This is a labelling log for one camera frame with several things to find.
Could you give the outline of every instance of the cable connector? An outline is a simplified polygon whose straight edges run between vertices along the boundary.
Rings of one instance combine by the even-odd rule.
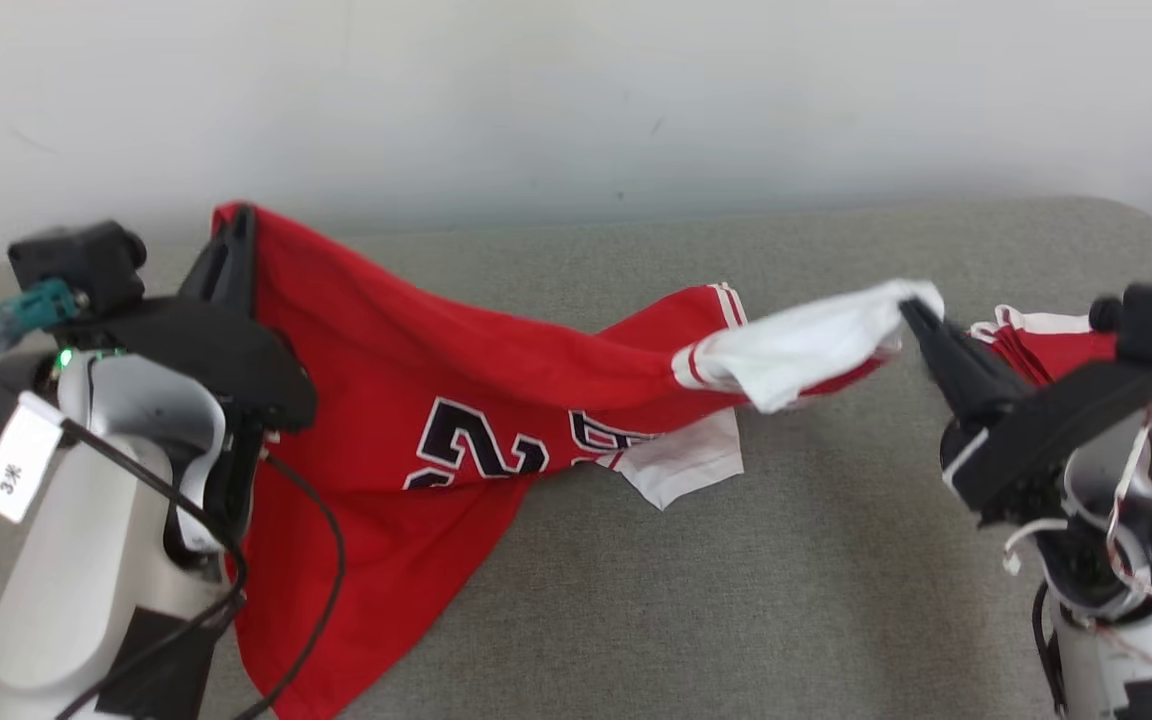
[[[0,305],[0,353],[12,350],[33,331],[77,318],[86,304],[82,291],[70,291],[63,279],[50,278]]]
[[[1068,529],[1069,520],[1030,520],[1029,523],[1021,525],[1016,532],[1011,533],[1011,537],[1007,538],[1007,543],[1002,546],[1002,569],[1007,570],[1007,574],[1011,575],[1013,578],[1020,575],[1020,555],[1016,555],[1016,544],[1023,539],[1033,536],[1033,533],[1063,532]]]

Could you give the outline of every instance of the white trim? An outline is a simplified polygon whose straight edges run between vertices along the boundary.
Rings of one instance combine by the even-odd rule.
[[[723,310],[723,323],[727,323],[728,328],[740,327],[740,323],[736,323],[736,309],[732,306],[732,301],[727,300],[727,290],[723,290],[723,285],[710,285],[714,288],[714,295],[718,296],[718,305]]]
[[[718,381],[717,376],[714,376],[708,366],[700,364],[700,358],[705,356],[705,351],[711,344],[713,344],[713,336],[704,338],[704,340],[696,343],[696,374],[700,376],[700,381],[705,384],[705,387],[710,389],[718,389],[720,382]]]
[[[972,327],[968,328],[969,336],[986,344],[993,344],[995,333],[998,333],[998,325],[994,323],[972,323]]]
[[[988,429],[980,430],[977,437],[972,438],[972,442],[969,442],[968,446],[963,448],[963,452],[961,452],[960,455],[957,455],[957,457],[955,457],[955,460],[952,461],[947,468],[945,468],[945,471],[941,472],[941,479],[945,480],[945,487],[954,491],[955,497],[962,498],[962,495],[958,494],[958,488],[954,487],[954,475],[963,468],[970,457],[975,455],[976,450],[980,449],[980,446],[983,446],[984,441],[987,441],[987,439],[990,439]]]
[[[1033,334],[1074,334],[1092,332],[1092,324],[1086,314],[1056,313],[1021,313],[1011,305],[998,305],[993,309],[998,325],[1011,325],[1013,328]]]
[[[705,389],[705,384],[698,381],[695,376],[691,374],[691,350],[696,347],[696,343],[691,343],[688,347],[682,348],[682,350],[673,354],[673,359],[669,361],[670,367],[673,367],[673,379],[680,386],[688,389]]]
[[[736,306],[736,319],[740,319],[740,324],[748,325],[749,318],[745,316],[745,304],[740,301],[740,293],[736,291],[735,287],[728,283],[723,283],[723,290],[732,293],[732,304]]]

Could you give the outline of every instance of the white fabric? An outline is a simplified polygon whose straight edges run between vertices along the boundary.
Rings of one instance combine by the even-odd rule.
[[[945,314],[935,286],[896,279],[714,333],[675,355],[675,378],[684,387],[744,393],[759,411],[775,414],[805,388],[899,351],[899,305],[910,297]]]
[[[728,407],[653,441],[604,455],[598,464],[624,475],[646,501],[664,510],[679,497],[745,471],[736,411]]]
[[[783,410],[805,388],[850,372],[869,357],[899,351],[902,300],[920,297],[934,313],[945,314],[932,283],[889,281],[750,323],[735,290],[727,283],[710,287],[728,328],[677,351],[675,378],[684,387],[742,392],[764,414]],[[598,462],[624,475],[660,510],[685,493],[745,471],[732,409]]]
[[[1092,324],[1086,314],[1056,313],[1021,313],[1011,305],[998,305],[993,309],[994,323],[973,323],[970,328],[972,338],[993,344],[993,333],[998,328],[1010,327],[1034,334],[1074,334],[1092,332]]]

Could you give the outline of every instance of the white sticker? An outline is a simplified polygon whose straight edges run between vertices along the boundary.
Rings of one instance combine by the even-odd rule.
[[[60,444],[65,416],[32,392],[20,393],[17,409],[0,437],[0,515],[18,523],[38,495],[47,462]]]

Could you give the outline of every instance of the red fabric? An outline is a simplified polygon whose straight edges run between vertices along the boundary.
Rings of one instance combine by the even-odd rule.
[[[1087,361],[1111,359],[1116,340],[1107,333],[1039,334],[1010,325],[993,338],[993,351],[1033,384],[1055,381]]]
[[[215,221],[233,210],[219,209]],[[328,628],[275,705],[283,720],[335,715],[410,650],[492,551],[536,478],[745,400],[685,389],[673,377],[675,351],[726,328],[725,309],[740,317],[722,287],[687,288],[590,336],[440,300],[264,210],[257,245],[257,316],[291,340],[319,393],[314,426],[273,452],[338,516],[348,559]],[[838,391],[877,364],[809,393]],[[440,397],[453,406],[439,406]],[[454,457],[420,455],[444,426],[440,407],[479,411],[495,439],[488,455],[511,477],[485,478],[493,458],[475,452],[467,433],[448,435],[457,467]],[[573,411],[607,430],[590,438],[609,447],[577,444]],[[516,477],[536,470],[539,444],[543,467]],[[404,492],[431,480],[449,487]],[[335,574],[328,525],[267,468],[256,478],[247,556],[238,650],[267,692],[300,653]]]

